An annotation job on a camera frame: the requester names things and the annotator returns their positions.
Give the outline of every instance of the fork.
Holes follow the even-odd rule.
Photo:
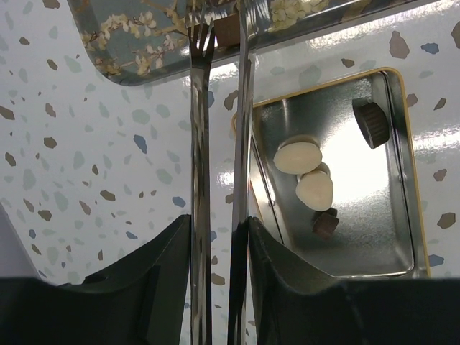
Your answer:
[[[192,224],[190,343],[211,345],[211,200],[209,176],[208,88],[214,54],[213,22],[205,23],[205,4],[197,20],[196,0],[187,3],[192,125]]]
[[[248,232],[244,222],[249,215],[249,157],[257,38],[270,27],[267,0],[241,0],[239,18],[239,88],[231,217],[228,345],[245,344]]]

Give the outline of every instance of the tray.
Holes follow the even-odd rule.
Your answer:
[[[272,24],[260,35],[258,47],[415,2],[269,0],[270,13],[266,19]],[[185,0],[68,0],[68,3],[89,58],[111,81],[134,86],[189,68]],[[218,48],[214,59],[238,53],[238,47]]]
[[[356,102],[377,103],[390,140],[370,149]],[[334,183],[339,225],[329,240],[312,232],[314,211],[295,195],[298,178],[272,158],[283,143],[308,136],[321,146]],[[426,245],[403,82],[373,70],[254,107],[251,184],[265,226],[318,269],[341,278],[426,277]]]

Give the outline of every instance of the terrazzo countertop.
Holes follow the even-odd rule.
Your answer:
[[[2,0],[0,12],[0,201],[43,279],[79,283],[190,213],[190,80],[119,86],[87,57],[65,4]],[[379,67],[401,72],[434,277],[460,276],[459,20],[460,1],[438,1],[286,42],[261,52],[256,69],[256,101]],[[237,72],[228,61],[211,73],[216,344],[228,312]]]

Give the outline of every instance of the tray rim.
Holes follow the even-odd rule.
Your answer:
[[[400,86],[401,86],[402,102],[403,102],[403,106],[404,106],[405,125],[406,125],[406,128],[407,128],[408,137],[410,138],[410,140],[408,140],[408,148],[409,148],[409,154],[410,154],[410,164],[412,165],[413,174],[414,174],[414,180],[415,180],[415,194],[416,194],[416,197],[417,197],[417,209],[418,209],[418,218],[419,218],[419,222],[420,222],[420,232],[421,232],[421,239],[422,239],[422,245],[423,245],[423,256],[424,256],[424,259],[425,259],[426,274],[427,274],[428,278],[431,278],[431,267],[429,265],[429,258],[428,258],[428,246],[426,244],[426,230],[425,230],[425,224],[423,222],[423,212],[422,212],[422,206],[421,206],[420,188],[419,188],[419,185],[418,185],[418,174],[417,174],[417,167],[416,167],[416,164],[415,164],[415,155],[414,155],[414,150],[413,150],[412,129],[410,127],[409,107],[408,107],[408,102],[407,102],[407,98],[406,98],[407,93],[406,93],[406,88],[405,88],[405,84],[404,84],[403,75],[399,70],[397,70],[396,68],[393,68],[393,67],[379,67],[379,68],[374,68],[372,70],[367,70],[365,72],[355,73],[355,74],[352,74],[352,75],[348,75],[346,77],[338,78],[338,79],[333,80],[333,81],[318,84],[316,86],[313,86],[313,87],[310,87],[310,88],[307,88],[307,89],[303,89],[303,90],[300,90],[300,91],[295,91],[295,92],[292,92],[292,93],[288,93],[288,94],[286,94],[284,96],[278,96],[278,97],[268,99],[266,101],[256,103],[255,105],[253,105],[253,109],[259,108],[261,106],[266,106],[268,104],[272,104],[272,103],[281,101],[283,99],[296,97],[296,96],[299,96],[299,95],[303,95],[305,93],[310,93],[310,92],[313,92],[313,91],[321,90],[323,88],[328,88],[328,87],[331,87],[331,86],[346,83],[348,81],[353,81],[353,80],[356,80],[356,79],[367,77],[367,76],[370,76],[370,75],[375,74],[375,73],[385,73],[385,72],[391,72],[394,75],[396,75],[397,79],[400,82]],[[236,113],[231,118],[231,128],[232,128],[233,133],[236,134]],[[250,179],[250,173],[249,173],[249,183],[250,183],[250,186],[251,186],[252,196],[254,197],[254,199],[256,201],[257,213],[259,214],[259,217],[261,218],[262,223],[263,223],[264,219],[262,218],[262,212],[260,211],[259,203],[257,202],[257,198],[256,198],[256,195],[255,195],[255,192],[254,192],[254,188],[252,187],[252,181]]]

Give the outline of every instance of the metal utensil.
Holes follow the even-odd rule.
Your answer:
[[[231,225],[231,264],[228,345],[244,345],[246,323],[247,228],[249,155],[254,97],[254,69],[257,35],[270,26],[265,0],[242,0],[240,3],[240,56],[238,110],[234,166],[234,203]]]
[[[215,34],[212,20],[209,25],[205,24],[205,8],[204,5],[201,7],[198,25],[196,1],[188,4],[191,16],[186,17],[190,43],[192,95],[190,110],[192,124],[190,342],[192,345],[212,343],[208,87]]]

